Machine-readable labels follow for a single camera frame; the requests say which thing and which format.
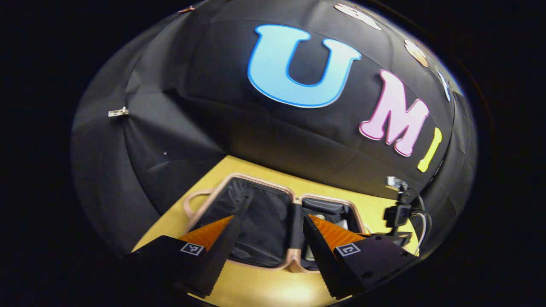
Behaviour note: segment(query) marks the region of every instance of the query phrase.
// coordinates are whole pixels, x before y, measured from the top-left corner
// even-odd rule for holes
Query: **black background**
[[[468,68],[489,103],[496,155],[491,185],[474,195],[480,206],[465,210],[424,263],[355,305],[543,305],[541,8],[507,1],[382,2]],[[4,205],[4,247],[12,257],[5,263],[2,297],[8,301],[2,305],[173,305],[173,295],[130,280],[87,223],[72,187],[68,140],[76,104],[98,69],[189,2],[22,4],[3,9],[10,21],[3,80],[13,90],[4,98],[4,190],[14,197]]]

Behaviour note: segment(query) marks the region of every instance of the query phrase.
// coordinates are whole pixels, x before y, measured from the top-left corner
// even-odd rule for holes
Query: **orange soft gripper pad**
[[[188,243],[193,243],[197,245],[202,245],[206,248],[207,251],[210,251],[210,248],[220,236],[222,231],[224,231],[229,221],[233,218],[232,216],[225,217],[216,222],[212,222],[208,225],[205,225],[201,228],[198,228],[192,232],[180,237],[180,240],[186,241]]]
[[[334,249],[338,246],[365,239],[352,231],[339,227],[334,223],[319,219],[311,214],[309,214],[309,217],[313,220],[314,225],[317,226],[318,230],[321,232],[322,237],[324,237],[324,240],[332,252],[334,252]]]

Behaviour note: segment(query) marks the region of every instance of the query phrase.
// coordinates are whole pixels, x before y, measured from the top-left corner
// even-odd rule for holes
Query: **metal clip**
[[[120,109],[120,110],[108,111],[108,117],[121,116],[121,115],[129,115],[129,110],[123,107],[123,109]]]
[[[187,12],[187,11],[192,11],[192,10],[194,10],[194,9],[195,9],[195,8],[194,8],[192,5],[190,5],[189,7],[185,8],[185,9],[183,9],[183,10],[179,10],[177,13],[185,13],[185,12]]]

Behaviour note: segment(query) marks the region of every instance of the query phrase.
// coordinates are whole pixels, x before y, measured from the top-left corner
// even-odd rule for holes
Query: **open suitcase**
[[[190,200],[207,194],[205,203],[192,211]],[[190,193],[183,207],[189,217],[186,233],[241,214],[241,233],[228,261],[264,270],[288,267],[295,273],[319,272],[315,261],[305,259],[304,214],[322,215],[332,223],[346,220],[352,232],[367,229],[349,201],[316,194],[296,197],[287,187],[239,173],[227,176],[216,188]]]

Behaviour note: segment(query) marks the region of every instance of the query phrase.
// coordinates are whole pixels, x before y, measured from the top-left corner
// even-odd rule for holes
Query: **suitcase handle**
[[[194,192],[191,192],[184,200],[182,201],[182,207],[184,208],[184,212],[188,216],[188,218],[192,218],[192,216],[195,214],[195,211],[192,210],[192,208],[189,206],[189,201],[192,200],[195,196],[199,195],[209,195],[211,194],[215,189],[214,188],[206,188],[203,190],[197,190]]]

